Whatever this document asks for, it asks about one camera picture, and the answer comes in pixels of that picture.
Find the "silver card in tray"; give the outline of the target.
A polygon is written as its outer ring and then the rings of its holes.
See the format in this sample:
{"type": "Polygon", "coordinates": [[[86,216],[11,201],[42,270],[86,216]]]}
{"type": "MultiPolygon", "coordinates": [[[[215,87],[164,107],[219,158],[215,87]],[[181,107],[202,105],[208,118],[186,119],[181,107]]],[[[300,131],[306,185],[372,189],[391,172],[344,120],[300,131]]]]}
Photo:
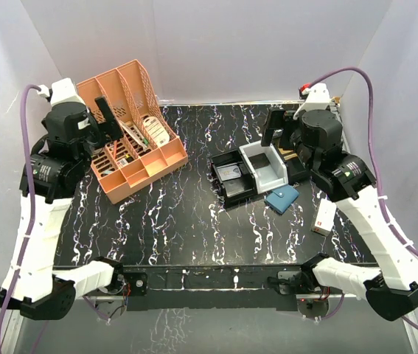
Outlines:
{"type": "Polygon", "coordinates": [[[242,173],[238,164],[228,164],[217,168],[217,172],[221,181],[230,181],[240,178],[242,173]]]}

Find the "small white red box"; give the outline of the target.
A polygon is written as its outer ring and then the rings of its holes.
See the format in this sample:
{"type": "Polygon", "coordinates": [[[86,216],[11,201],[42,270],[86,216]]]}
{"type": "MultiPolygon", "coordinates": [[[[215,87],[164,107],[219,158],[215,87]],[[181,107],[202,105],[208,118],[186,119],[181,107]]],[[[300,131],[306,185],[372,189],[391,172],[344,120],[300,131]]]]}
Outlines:
{"type": "Polygon", "coordinates": [[[327,237],[334,226],[336,209],[333,202],[321,199],[313,217],[311,231],[327,237]]]}

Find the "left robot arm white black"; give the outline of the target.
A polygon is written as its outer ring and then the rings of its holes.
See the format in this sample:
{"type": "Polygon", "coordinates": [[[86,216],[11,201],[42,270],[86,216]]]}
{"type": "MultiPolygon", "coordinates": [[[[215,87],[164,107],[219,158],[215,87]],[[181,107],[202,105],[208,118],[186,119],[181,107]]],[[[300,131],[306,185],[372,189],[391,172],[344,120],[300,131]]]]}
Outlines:
{"type": "Polygon", "coordinates": [[[62,319],[74,301],[92,291],[119,290],[123,265],[98,257],[89,264],[56,274],[53,271],[61,226],[78,184],[96,152],[123,137],[107,100],[95,98],[104,121],[98,122],[69,78],[36,86],[51,105],[42,124],[46,134],[28,140],[27,99],[21,99],[25,164],[19,189],[21,220],[13,258],[0,286],[0,309],[19,310],[35,321],[62,319]]]}

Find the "white labelled blister pack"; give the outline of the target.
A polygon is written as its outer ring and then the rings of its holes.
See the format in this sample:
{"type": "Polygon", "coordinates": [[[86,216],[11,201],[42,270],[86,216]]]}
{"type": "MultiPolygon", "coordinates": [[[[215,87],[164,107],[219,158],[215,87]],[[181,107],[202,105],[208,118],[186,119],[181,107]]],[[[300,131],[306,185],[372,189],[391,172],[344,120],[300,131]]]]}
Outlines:
{"type": "Polygon", "coordinates": [[[170,135],[159,118],[155,116],[145,117],[143,119],[143,126],[158,148],[170,141],[170,135]]]}

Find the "white plastic bin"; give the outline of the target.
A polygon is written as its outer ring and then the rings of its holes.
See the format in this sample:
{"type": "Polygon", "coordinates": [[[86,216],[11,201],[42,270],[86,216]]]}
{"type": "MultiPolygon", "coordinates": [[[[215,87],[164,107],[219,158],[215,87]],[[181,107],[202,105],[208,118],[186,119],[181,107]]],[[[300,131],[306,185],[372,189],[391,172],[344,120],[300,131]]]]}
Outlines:
{"type": "Polygon", "coordinates": [[[288,172],[284,159],[270,144],[261,141],[239,147],[239,152],[248,170],[253,174],[258,194],[269,192],[288,184],[288,172]]]}

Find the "white paper packet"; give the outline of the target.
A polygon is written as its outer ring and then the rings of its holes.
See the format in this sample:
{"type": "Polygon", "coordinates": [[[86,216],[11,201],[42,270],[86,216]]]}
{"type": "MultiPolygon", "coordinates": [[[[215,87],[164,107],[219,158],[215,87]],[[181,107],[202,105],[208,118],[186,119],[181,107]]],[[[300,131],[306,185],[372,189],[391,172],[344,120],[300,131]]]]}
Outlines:
{"type": "Polygon", "coordinates": [[[135,141],[143,150],[147,150],[149,142],[146,140],[141,131],[131,122],[119,122],[121,128],[135,141]]]}

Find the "blue leather card holder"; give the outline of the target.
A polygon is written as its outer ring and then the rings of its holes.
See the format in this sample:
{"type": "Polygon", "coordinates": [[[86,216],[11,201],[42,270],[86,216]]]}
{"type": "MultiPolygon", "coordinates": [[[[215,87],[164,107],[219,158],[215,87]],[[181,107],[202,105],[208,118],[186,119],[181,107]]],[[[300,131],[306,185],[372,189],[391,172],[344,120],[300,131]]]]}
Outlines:
{"type": "Polygon", "coordinates": [[[282,215],[298,197],[297,189],[286,184],[272,190],[265,198],[265,203],[277,214],[282,215]]]}

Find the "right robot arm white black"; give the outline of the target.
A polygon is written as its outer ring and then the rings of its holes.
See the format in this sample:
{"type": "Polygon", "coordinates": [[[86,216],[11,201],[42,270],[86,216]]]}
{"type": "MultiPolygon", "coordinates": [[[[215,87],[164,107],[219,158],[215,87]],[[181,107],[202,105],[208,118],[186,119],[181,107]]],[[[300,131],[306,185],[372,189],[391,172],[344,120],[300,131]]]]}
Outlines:
{"type": "Polygon", "coordinates": [[[271,145],[281,130],[279,146],[292,150],[311,179],[352,222],[374,256],[377,267],[342,263],[319,253],[288,279],[270,279],[276,290],[313,292],[336,288],[365,299],[382,318],[394,321],[418,307],[418,256],[382,203],[379,180],[366,163],[343,149],[343,126],[328,107],[323,83],[301,88],[304,102],[296,111],[268,113],[261,145],[271,145]]]}

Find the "orange plastic file organizer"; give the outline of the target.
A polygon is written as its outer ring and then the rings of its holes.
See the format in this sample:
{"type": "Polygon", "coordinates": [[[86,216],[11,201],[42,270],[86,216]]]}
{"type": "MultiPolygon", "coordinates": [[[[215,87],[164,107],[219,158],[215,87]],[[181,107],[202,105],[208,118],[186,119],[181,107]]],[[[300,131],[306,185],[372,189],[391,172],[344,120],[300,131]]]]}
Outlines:
{"type": "Polygon", "coordinates": [[[95,99],[108,102],[123,137],[93,157],[91,168],[111,203],[116,204],[188,162],[178,135],[163,118],[149,74],[137,60],[77,84],[99,123],[95,99]]]}

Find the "black tray left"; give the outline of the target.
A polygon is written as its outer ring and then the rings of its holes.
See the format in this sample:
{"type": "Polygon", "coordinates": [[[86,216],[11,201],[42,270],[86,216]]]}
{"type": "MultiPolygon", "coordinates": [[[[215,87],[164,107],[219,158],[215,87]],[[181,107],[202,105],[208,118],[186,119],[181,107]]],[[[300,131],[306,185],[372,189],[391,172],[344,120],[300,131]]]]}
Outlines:
{"type": "Polygon", "coordinates": [[[223,198],[223,206],[226,209],[262,199],[257,190],[254,173],[248,168],[248,163],[238,148],[212,156],[209,162],[218,195],[223,198]]]}

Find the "black tray right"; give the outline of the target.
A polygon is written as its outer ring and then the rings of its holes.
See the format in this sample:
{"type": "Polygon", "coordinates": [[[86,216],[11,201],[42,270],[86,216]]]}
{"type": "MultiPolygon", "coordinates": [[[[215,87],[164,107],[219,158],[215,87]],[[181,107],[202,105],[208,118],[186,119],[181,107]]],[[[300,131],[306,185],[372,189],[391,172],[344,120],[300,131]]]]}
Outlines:
{"type": "Polygon", "coordinates": [[[300,184],[310,178],[310,173],[292,148],[281,147],[279,142],[275,143],[275,147],[285,163],[289,185],[300,184]]]}

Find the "black tray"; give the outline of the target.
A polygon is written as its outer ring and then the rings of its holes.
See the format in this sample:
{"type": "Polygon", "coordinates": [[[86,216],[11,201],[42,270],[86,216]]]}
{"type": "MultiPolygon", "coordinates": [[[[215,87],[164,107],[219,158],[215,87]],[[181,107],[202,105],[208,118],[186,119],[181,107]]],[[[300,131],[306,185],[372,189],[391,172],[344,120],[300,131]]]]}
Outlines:
{"type": "Polygon", "coordinates": [[[257,190],[254,173],[248,168],[248,163],[238,148],[212,156],[209,162],[218,195],[223,198],[223,206],[226,209],[262,199],[257,190]]]}
{"type": "Polygon", "coordinates": [[[275,147],[285,163],[289,185],[300,184],[310,178],[310,173],[292,148],[281,147],[279,142],[275,143],[275,147]]]}

